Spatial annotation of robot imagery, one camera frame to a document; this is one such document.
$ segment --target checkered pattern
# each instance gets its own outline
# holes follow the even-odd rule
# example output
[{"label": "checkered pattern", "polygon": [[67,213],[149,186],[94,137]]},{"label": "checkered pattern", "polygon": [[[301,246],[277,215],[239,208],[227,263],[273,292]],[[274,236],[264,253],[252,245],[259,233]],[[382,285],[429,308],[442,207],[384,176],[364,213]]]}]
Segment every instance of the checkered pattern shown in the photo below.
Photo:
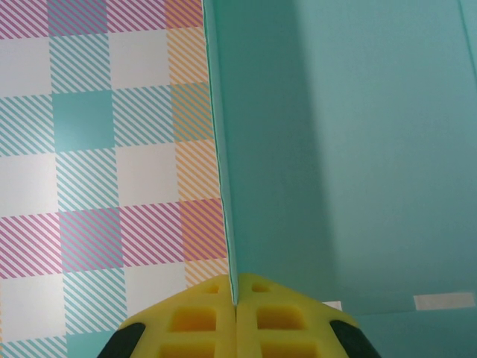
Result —
[{"label": "checkered pattern", "polygon": [[96,357],[228,270],[202,6],[5,0],[0,23],[0,357]]}]

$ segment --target teal wall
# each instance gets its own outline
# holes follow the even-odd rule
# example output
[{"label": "teal wall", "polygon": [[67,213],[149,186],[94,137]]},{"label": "teal wall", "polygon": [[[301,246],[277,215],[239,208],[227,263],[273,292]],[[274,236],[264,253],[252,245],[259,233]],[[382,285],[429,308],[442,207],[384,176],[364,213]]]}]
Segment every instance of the teal wall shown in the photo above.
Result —
[{"label": "teal wall", "polygon": [[351,313],[476,290],[471,6],[211,3],[238,271]]}]

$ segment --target white square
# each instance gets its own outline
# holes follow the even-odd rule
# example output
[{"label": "white square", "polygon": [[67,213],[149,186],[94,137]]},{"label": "white square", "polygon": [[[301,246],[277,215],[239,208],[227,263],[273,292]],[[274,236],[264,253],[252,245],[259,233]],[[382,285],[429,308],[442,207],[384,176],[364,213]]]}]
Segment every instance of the white square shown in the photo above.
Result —
[{"label": "white square", "polygon": [[113,89],[169,84],[167,30],[110,34]]},{"label": "white square", "polygon": [[127,267],[124,269],[124,275],[128,316],[135,315],[187,288],[184,263]]},{"label": "white square", "polygon": [[0,41],[0,97],[51,93],[48,38]]},{"label": "white square", "polygon": [[3,280],[0,304],[4,342],[66,334],[62,274]]},{"label": "white square", "polygon": [[179,201],[175,144],[116,149],[119,205]]},{"label": "white square", "polygon": [[58,211],[54,154],[0,157],[0,216]]}]

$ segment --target yellow foam piece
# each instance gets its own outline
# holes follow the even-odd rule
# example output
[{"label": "yellow foam piece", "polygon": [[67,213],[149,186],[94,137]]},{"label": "yellow foam piece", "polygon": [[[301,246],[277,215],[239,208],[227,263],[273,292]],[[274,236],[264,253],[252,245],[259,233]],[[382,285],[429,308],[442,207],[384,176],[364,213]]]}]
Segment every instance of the yellow foam piece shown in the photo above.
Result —
[{"label": "yellow foam piece", "polygon": [[342,311],[255,274],[238,279],[237,358],[348,358],[329,323]]},{"label": "yellow foam piece", "polygon": [[236,357],[236,317],[226,275],[137,313],[119,329],[133,323],[146,328],[131,358]]}]

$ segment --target teal square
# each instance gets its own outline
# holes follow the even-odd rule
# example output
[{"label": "teal square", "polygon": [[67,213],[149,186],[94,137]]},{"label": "teal square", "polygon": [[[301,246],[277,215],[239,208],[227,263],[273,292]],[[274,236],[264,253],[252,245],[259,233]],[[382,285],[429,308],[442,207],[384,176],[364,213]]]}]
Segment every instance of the teal square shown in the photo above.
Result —
[{"label": "teal square", "polygon": [[68,358],[97,357],[113,334],[113,330],[108,330],[66,335]]},{"label": "teal square", "polygon": [[114,147],[111,91],[52,96],[56,152]]}]

